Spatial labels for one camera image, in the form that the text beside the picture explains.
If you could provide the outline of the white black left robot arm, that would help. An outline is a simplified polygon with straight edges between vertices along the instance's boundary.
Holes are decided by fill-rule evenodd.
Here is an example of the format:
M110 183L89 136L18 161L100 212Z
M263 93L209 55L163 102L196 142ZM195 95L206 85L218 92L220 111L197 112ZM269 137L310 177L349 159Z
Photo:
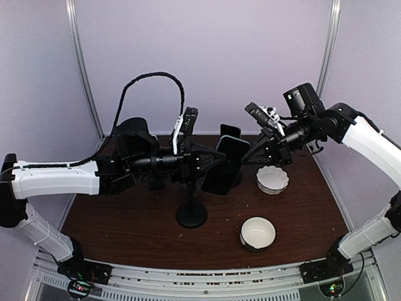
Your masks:
M142 176L171 177L191 190L197 178L225 161L225 154L189 136L194 119L176 121L172 145L161 147L147 121L130 118L113 130L115 150L85 162L29 163L7 154L1 168L1 227L20 230L76 278L90 273L79 242L63 235L42 218L28 199L58 194L116 195Z

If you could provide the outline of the dark smartphone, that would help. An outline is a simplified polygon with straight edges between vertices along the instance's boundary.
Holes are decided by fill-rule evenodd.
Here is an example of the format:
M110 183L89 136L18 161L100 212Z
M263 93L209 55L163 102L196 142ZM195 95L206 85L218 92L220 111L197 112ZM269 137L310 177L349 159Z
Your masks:
M223 135L216 151L224 153L224 162L207 171L201 184L201 190L207 193L225 196L230 191L242 166L242 158L250 150L250 143L230 135Z

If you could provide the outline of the silver smartphone black screen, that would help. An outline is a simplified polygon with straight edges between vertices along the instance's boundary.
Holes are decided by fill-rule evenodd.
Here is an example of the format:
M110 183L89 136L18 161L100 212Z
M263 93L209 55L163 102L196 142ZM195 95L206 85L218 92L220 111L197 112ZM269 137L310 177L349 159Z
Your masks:
M241 128L238 126L221 124L220 125L220 136L231 136L237 139L241 138Z

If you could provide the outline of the black gooseneck phone stand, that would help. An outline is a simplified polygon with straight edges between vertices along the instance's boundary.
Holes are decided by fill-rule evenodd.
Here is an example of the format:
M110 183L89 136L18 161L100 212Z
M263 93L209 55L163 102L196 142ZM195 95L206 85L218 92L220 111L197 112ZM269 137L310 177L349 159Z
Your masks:
M206 207L194 200L194 193L197 188L197 179L189 178L185 182L186 202L177 207L175 220L186 229L200 228L208 218Z

